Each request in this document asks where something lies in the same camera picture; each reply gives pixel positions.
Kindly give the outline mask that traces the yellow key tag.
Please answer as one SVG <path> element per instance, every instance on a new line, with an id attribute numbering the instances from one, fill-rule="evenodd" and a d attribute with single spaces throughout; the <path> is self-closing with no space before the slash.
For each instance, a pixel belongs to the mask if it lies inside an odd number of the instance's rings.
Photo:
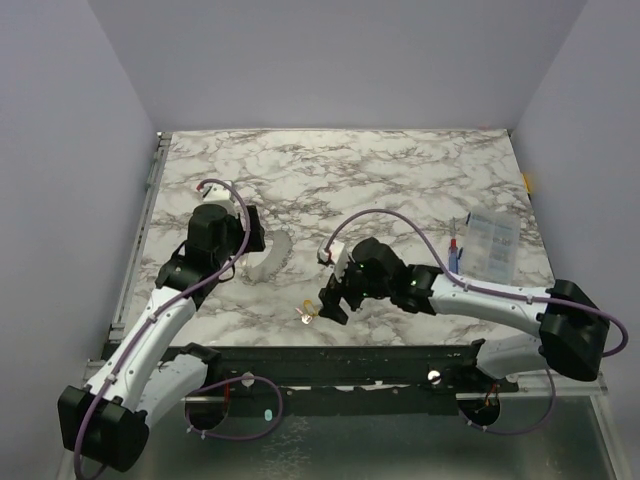
<path id="1" fill-rule="evenodd" d="M 314 305 L 313 301 L 310 299 L 303 301 L 303 312 L 306 316 L 311 318 L 315 318 L 318 316 L 318 308 Z"/>

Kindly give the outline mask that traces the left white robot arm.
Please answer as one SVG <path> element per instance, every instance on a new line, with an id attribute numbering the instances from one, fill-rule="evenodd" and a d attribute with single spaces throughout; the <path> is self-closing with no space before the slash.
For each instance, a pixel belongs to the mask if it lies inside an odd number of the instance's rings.
<path id="1" fill-rule="evenodd" d="M 82 388 L 66 387 L 57 409 L 74 473 L 82 462 L 129 470 L 141 456 L 151 429 L 179 400 L 206 395 L 220 385 L 217 352 L 191 344 L 169 365 L 161 359 L 171 341 L 241 255 L 262 252 L 265 234 L 253 205 L 239 214 L 228 201 L 195 208 L 187 239 L 161 267 L 145 310 L 111 357 Z"/>

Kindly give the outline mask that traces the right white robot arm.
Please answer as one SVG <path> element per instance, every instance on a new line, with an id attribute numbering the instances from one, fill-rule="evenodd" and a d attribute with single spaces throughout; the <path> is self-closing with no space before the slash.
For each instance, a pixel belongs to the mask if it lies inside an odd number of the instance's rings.
<path id="1" fill-rule="evenodd" d="M 542 369 L 582 382 L 598 376 L 610 322 L 570 281 L 523 288 L 466 280 L 440 267 L 406 264 L 375 238 L 353 249 L 325 241 L 317 259 L 332 270 L 319 292 L 319 314 L 341 325 L 364 301 L 387 299 L 411 314 L 459 315 L 516 330 L 505 339 L 477 341 L 476 356 L 459 367 L 469 390 Z"/>

